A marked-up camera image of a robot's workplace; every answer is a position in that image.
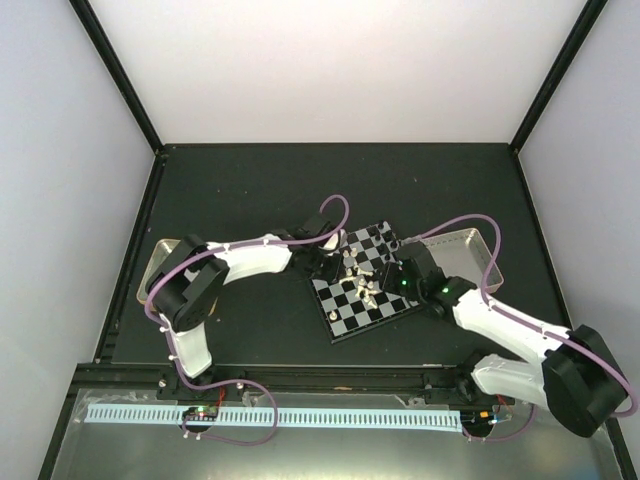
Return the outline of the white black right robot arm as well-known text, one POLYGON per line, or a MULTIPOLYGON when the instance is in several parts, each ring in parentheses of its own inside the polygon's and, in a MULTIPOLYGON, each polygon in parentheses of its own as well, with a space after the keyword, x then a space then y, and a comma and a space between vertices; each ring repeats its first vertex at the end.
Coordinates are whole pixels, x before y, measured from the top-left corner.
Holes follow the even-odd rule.
POLYGON ((525 315, 472 281, 446 275, 420 242, 402 246, 378 278, 384 292, 417 302, 430 315, 515 354, 513 360, 487 355, 457 374, 454 388, 461 400, 476 403, 501 395, 528 402, 584 438, 625 401, 636 412, 638 400, 596 330, 586 325, 570 330, 525 315))

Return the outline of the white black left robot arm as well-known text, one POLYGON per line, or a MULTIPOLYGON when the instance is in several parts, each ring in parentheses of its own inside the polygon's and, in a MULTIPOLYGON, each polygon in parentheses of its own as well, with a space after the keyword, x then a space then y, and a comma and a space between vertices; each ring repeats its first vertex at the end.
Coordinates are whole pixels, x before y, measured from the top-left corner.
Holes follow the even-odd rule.
POLYGON ((141 288, 145 311, 167 335, 170 359, 182 371, 179 386, 193 399, 207 397, 215 376, 205 323, 215 312, 225 285, 288 269, 313 279, 334 281, 338 250, 346 244, 342 224, 316 214, 303 226, 234 243, 205 242, 196 235, 180 240, 141 288))

